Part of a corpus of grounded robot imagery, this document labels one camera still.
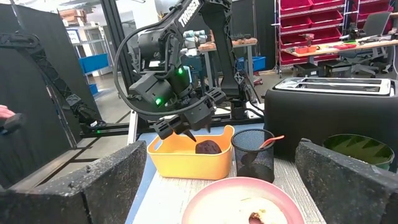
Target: black robotic arm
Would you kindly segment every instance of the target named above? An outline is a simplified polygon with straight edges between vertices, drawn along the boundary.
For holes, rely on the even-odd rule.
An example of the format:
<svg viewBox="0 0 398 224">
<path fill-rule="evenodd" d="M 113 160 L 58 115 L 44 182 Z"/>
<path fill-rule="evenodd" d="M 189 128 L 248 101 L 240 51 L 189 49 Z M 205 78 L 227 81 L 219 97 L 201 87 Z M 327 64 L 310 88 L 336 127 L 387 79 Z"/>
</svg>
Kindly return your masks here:
<svg viewBox="0 0 398 224">
<path fill-rule="evenodd" d="M 198 13 L 213 31 L 224 75 L 221 89 L 212 88 L 202 98 L 192 90 L 189 76 L 180 61 L 183 33 Z M 136 68 L 142 78 L 130 86 L 128 101 L 124 100 L 144 119 L 156 120 L 176 114 L 170 120 L 161 119 L 155 123 L 154 129 L 160 138 L 165 139 L 175 132 L 185 133 L 195 140 L 189 129 L 207 128 L 210 131 L 215 105 L 227 97 L 240 104 L 246 100 L 246 85 L 234 66 L 230 17 L 231 0 L 182 0 L 160 22 L 135 31 L 123 41 L 146 30 L 139 37 L 140 68 Z M 123 42 L 118 52 L 124 47 Z M 159 65 L 150 67 L 154 61 L 159 61 Z"/>
</svg>

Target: tabletop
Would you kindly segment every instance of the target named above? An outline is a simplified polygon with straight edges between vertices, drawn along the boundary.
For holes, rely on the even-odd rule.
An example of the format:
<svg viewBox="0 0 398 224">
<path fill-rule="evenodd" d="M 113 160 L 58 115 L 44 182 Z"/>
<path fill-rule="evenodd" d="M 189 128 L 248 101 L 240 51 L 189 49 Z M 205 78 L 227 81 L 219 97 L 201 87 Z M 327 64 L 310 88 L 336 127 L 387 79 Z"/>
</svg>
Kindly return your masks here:
<svg viewBox="0 0 398 224">
<path fill-rule="evenodd" d="M 248 124 L 234 126 L 234 128 L 235 132 L 237 132 L 249 128 L 263 128 L 263 125 Z M 213 128 L 211 134 L 220 134 L 222 131 L 223 127 Z M 204 130 L 194 132 L 194 134 L 204 134 Z M 274 184 L 293 198 L 302 212 L 305 223 L 325 223 L 308 190 L 301 181 L 295 164 L 275 158 L 274 165 Z M 236 162 L 233 159 L 228 177 L 235 176 Z M 181 224 L 182 215 L 189 201 L 197 192 L 212 182 L 212 180 L 165 178 L 161 177 L 156 171 L 135 217 L 132 222 L 126 221 L 126 223 Z"/>
<path fill-rule="evenodd" d="M 359 39 L 359 40 L 357 40 L 357 42 L 359 42 L 360 40 L 365 40 L 367 38 L 368 37 Z M 317 50 L 312 53 L 305 53 L 305 54 L 298 54 L 296 52 L 291 52 L 287 49 L 282 49 L 282 51 L 289 53 L 291 55 L 294 55 L 296 57 L 308 57 L 308 56 L 316 56 L 316 55 L 322 55 L 322 54 L 336 54 L 339 52 L 350 51 L 350 50 L 371 49 L 374 47 L 388 47 L 388 46 L 398 45 L 398 40 L 383 40 L 380 42 L 367 43 L 367 44 L 363 44 L 363 45 L 357 44 L 357 46 L 355 48 L 341 49 L 341 50 L 333 47 L 333 46 L 341 45 L 341 44 L 343 44 L 342 41 L 331 42 L 331 43 L 327 43 L 327 44 L 320 44 L 320 45 L 317 45 L 317 46 L 320 46 L 320 48 L 321 48 L 320 50 Z"/>
<path fill-rule="evenodd" d="M 250 38 L 250 39 L 246 39 L 246 40 L 235 40 L 232 41 L 232 45 L 234 48 L 236 47 L 246 47 L 246 46 L 253 46 L 257 44 L 257 39 L 255 38 Z M 198 47 L 198 50 L 200 52 L 209 52 L 209 51 L 214 51 L 217 50 L 216 48 L 216 44 L 214 42 L 207 42 L 204 44 L 201 44 Z"/>
</svg>

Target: blue box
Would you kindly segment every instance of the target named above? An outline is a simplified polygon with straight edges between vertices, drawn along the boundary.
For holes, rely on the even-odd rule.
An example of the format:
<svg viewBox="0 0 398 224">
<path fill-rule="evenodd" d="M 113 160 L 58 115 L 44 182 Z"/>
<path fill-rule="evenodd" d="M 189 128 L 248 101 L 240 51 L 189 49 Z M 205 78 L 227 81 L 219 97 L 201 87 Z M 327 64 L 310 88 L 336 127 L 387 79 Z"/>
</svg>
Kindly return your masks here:
<svg viewBox="0 0 398 224">
<path fill-rule="evenodd" d="M 239 58 L 236 65 L 238 70 L 244 70 L 244 58 Z M 253 57 L 253 71 L 260 71 L 266 69 L 266 58 L 265 57 Z"/>
<path fill-rule="evenodd" d="M 99 55 L 79 58 L 79 62 L 81 68 L 83 69 L 84 74 L 94 72 L 101 68 L 109 66 L 108 54 L 99 54 Z"/>
<path fill-rule="evenodd" d="M 98 93 L 98 88 L 97 88 L 97 84 L 90 84 L 90 92 L 92 95 L 95 95 L 96 93 Z"/>
</svg>

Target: brown baked good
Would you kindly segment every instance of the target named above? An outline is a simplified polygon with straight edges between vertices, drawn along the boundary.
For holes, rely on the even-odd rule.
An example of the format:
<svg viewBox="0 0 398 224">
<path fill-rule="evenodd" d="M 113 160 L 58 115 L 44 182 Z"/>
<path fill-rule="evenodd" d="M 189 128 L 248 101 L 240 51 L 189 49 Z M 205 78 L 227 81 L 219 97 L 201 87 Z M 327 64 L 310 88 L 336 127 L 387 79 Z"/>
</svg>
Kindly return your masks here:
<svg viewBox="0 0 398 224">
<path fill-rule="evenodd" d="M 212 140 L 206 140 L 195 146 L 196 154 L 219 154 L 222 153 L 220 147 Z"/>
</svg>

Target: black mesh pencil cup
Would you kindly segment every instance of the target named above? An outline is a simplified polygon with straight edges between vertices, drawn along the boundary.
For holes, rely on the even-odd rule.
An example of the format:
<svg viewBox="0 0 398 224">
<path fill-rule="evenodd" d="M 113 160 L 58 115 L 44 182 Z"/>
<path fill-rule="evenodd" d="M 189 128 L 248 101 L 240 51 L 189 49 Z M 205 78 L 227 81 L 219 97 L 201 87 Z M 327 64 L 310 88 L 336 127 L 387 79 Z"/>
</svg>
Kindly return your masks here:
<svg viewBox="0 0 398 224">
<path fill-rule="evenodd" d="M 274 177 L 274 142 L 259 149 L 274 135 L 263 129 L 239 131 L 231 139 L 236 158 L 238 177 L 253 177 L 272 183 Z"/>
</svg>

